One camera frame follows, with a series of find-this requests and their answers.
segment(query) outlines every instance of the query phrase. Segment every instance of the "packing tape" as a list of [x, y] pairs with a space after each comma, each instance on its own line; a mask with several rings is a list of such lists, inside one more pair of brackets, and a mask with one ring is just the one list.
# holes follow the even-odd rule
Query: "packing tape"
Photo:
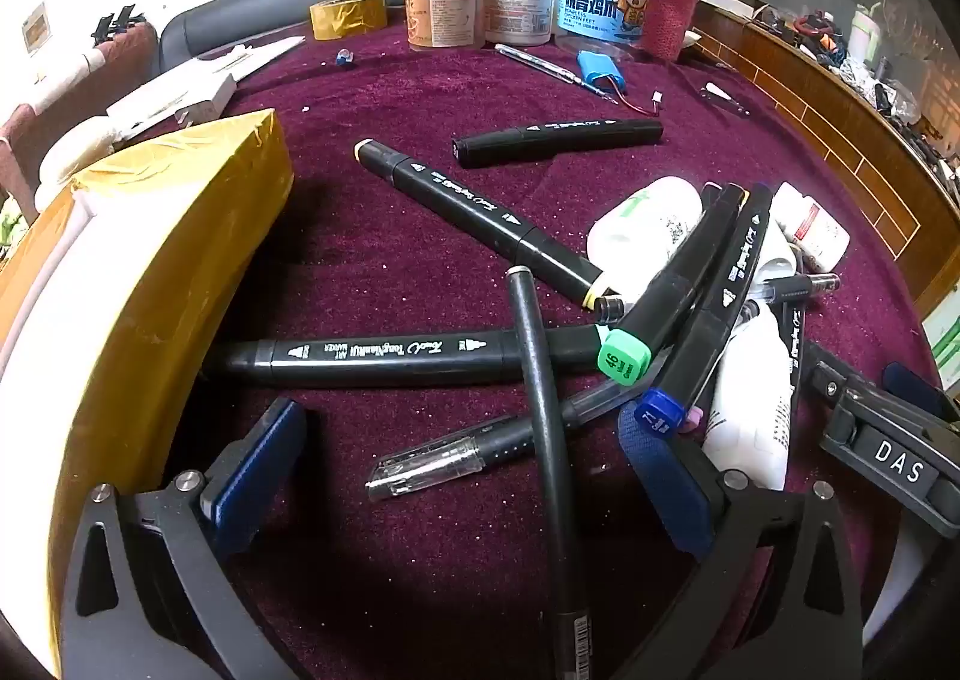
[[310, 22], [317, 41], [344, 39], [380, 30], [387, 26], [387, 1], [321, 1], [310, 7]]

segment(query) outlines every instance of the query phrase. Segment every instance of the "yellow tape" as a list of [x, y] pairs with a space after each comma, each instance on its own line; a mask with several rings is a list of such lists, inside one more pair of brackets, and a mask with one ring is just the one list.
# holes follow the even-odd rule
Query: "yellow tape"
[[387, 26], [386, 0], [321, 1], [310, 7], [313, 37], [317, 41], [344, 39]]
[[584, 303], [582, 307], [584, 309], [589, 309], [593, 311], [593, 302], [595, 302], [600, 296], [606, 293], [608, 290], [611, 290], [610, 287], [610, 278], [607, 276], [606, 271], [600, 272], [600, 276], [594, 279], [593, 284], [590, 286], [590, 289], [587, 291], [587, 295], [584, 296]]

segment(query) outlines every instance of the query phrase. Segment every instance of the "green marker cap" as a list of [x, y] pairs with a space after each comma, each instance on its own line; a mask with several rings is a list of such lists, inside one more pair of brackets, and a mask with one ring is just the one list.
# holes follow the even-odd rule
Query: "green marker cap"
[[650, 348], [625, 330], [613, 329], [603, 340], [597, 368], [615, 383], [630, 387], [650, 365]]

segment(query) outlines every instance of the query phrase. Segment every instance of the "marker cap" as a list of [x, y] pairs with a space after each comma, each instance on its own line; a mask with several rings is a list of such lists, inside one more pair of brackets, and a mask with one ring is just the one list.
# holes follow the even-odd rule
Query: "marker cap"
[[634, 420], [642, 429], [663, 436], [674, 434], [685, 417], [686, 410], [683, 405], [675, 402], [659, 388], [647, 390], [634, 410]]
[[603, 340], [597, 368], [611, 380], [629, 387], [650, 365], [650, 348], [625, 330], [614, 329]]

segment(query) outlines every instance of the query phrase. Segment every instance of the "red wire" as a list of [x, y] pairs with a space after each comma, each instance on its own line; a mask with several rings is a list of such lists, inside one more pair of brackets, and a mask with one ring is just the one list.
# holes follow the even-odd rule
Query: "red wire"
[[654, 103], [653, 111], [650, 111], [649, 109], [641, 108], [640, 106], [634, 106], [630, 101], [628, 101], [625, 97], [623, 97], [622, 92], [620, 92], [620, 89], [616, 86], [616, 79], [613, 79], [613, 76], [602, 77], [602, 79], [607, 79], [608, 82], [610, 82], [613, 85], [613, 92], [616, 93], [616, 96], [623, 102], [624, 106], [629, 107], [630, 109], [633, 109], [635, 112], [640, 112], [642, 115], [648, 116], [648, 118], [655, 118], [656, 116], [659, 116], [659, 104], [656, 103], [656, 101], [653, 102]]

